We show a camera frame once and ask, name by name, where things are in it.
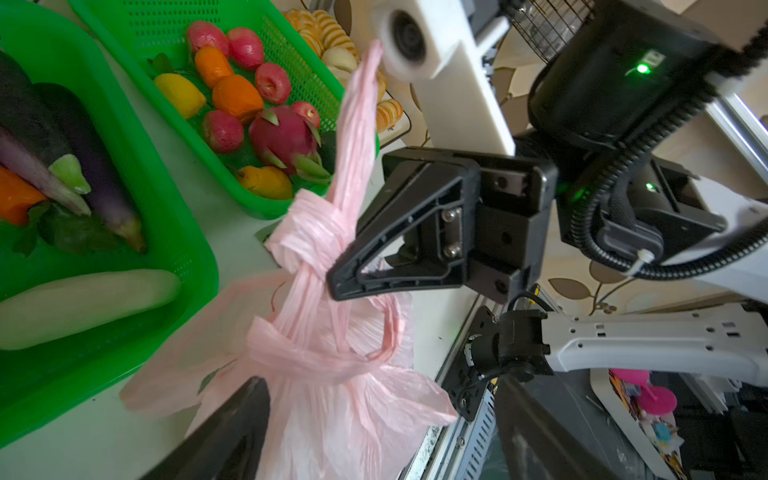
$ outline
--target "camera lens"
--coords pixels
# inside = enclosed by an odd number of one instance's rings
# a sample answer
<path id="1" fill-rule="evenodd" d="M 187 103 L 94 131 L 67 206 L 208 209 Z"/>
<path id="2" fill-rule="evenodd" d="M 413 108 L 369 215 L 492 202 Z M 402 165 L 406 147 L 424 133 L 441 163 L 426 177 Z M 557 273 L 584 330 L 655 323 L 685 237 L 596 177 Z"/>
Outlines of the camera lens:
<path id="1" fill-rule="evenodd" d="M 392 36 L 403 57 L 415 62 L 424 60 L 426 56 L 424 35 L 411 15 L 403 11 L 395 13 L 392 20 Z"/>

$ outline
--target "dragon fruit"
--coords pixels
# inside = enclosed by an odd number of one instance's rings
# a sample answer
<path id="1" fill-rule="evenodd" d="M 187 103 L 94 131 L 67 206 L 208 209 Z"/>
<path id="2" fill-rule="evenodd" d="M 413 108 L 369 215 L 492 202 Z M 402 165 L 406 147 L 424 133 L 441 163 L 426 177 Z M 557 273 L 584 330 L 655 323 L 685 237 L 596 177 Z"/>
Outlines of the dragon fruit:
<path id="1" fill-rule="evenodd" d="M 248 127 L 256 155 L 286 175 L 319 184 L 330 183 L 331 174 L 323 168 L 317 154 L 320 135 L 315 126 L 290 107 L 280 106 L 260 111 Z"/>

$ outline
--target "yellow lemon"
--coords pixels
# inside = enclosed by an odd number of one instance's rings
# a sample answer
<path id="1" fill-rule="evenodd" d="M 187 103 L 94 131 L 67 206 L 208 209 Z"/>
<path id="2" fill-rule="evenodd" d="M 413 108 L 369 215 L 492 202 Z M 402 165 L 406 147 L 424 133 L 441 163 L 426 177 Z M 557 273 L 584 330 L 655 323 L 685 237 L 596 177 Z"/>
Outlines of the yellow lemon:
<path id="1" fill-rule="evenodd" d="M 243 167 L 237 178 L 240 185 L 252 194 L 271 200 L 290 200 L 293 198 L 293 185 L 290 179 L 277 167 Z"/>
<path id="2" fill-rule="evenodd" d="M 154 78 L 154 85 L 184 118 L 194 117 L 205 105 L 205 95 L 181 75 L 175 73 L 158 75 Z"/>

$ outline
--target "metal bolt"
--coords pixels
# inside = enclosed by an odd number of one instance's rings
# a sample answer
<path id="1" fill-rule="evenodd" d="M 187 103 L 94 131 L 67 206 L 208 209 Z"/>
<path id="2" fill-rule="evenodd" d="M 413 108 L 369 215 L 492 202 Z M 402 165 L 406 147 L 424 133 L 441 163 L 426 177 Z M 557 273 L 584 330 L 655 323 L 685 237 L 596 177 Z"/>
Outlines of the metal bolt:
<path id="1" fill-rule="evenodd" d="M 456 258 L 462 254 L 462 246 L 458 243 L 451 243 L 442 249 L 442 254 L 448 258 Z"/>
<path id="2" fill-rule="evenodd" d="M 451 210 L 443 210 L 440 213 L 440 217 L 443 219 L 443 221 L 451 223 L 453 220 L 456 220 L 456 218 L 458 218 L 458 208 L 452 208 Z"/>

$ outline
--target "pink object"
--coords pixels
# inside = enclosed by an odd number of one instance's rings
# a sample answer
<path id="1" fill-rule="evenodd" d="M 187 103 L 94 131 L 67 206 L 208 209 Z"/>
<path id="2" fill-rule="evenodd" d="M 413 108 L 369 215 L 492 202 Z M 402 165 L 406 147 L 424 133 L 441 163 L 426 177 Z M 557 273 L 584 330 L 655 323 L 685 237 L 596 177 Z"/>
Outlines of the pink object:
<path id="1" fill-rule="evenodd" d="M 211 150 L 229 154 L 243 145 L 245 132 L 237 117 L 226 111 L 212 110 L 203 117 L 203 138 Z"/>
<path id="2" fill-rule="evenodd" d="M 637 397 L 637 406 L 651 415 L 666 415 L 677 407 L 677 397 L 663 386 L 643 386 L 643 394 Z"/>
<path id="3" fill-rule="evenodd" d="M 273 105 L 282 105 L 290 97 L 290 79 L 278 64 L 265 63 L 258 67 L 253 84 L 261 98 Z"/>
<path id="4" fill-rule="evenodd" d="M 266 242 L 284 270 L 231 283 L 121 392 L 129 409 L 156 415 L 200 404 L 189 434 L 246 379 L 263 377 L 271 412 L 258 480 L 389 480 L 429 425 L 457 418 L 447 394 L 412 369 L 410 295 L 338 303 L 326 290 L 373 169 L 381 56 L 372 42 L 346 89 L 327 198 L 300 190 Z"/>
<path id="5" fill-rule="evenodd" d="M 298 101 L 290 106 L 290 109 L 312 122 L 315 128 L 320 128 L 320 114 L 308 101 Z"/>
<path id="6" fill-rule="evenodd" d="M 221 50 L 225 57 L 230 56 L 230 42 L 221 28 L 210 22 L 194 22 L 187 29 L 187 47 L 194 55 L 208 45 Z"/>
<path id="7" fill-rule="evenodd" d="M 611 372 L 621 381 L 632 385 L 647 385 L 650 379 L 648 370 L 611 369 Z"/>
<path id="8" fill-rule="evenodd" d="M 237 27 L 227 32 L 232 60 L 243 70 L 256 71 L 264 63 L 264 47 L 261 38 L 253 30 Z"/>
<path id="9" fill-rule="evenodd" d="M 265 118 L 269 114 L 275 114 L 277 125 Z M 296 175 L 296 156 L 317 153 L 317 140 L 306 122 L 286 105 L 260 111 L 248 127 L 253 151 L 265 165 L 274 164 L 286 175 Z"/>

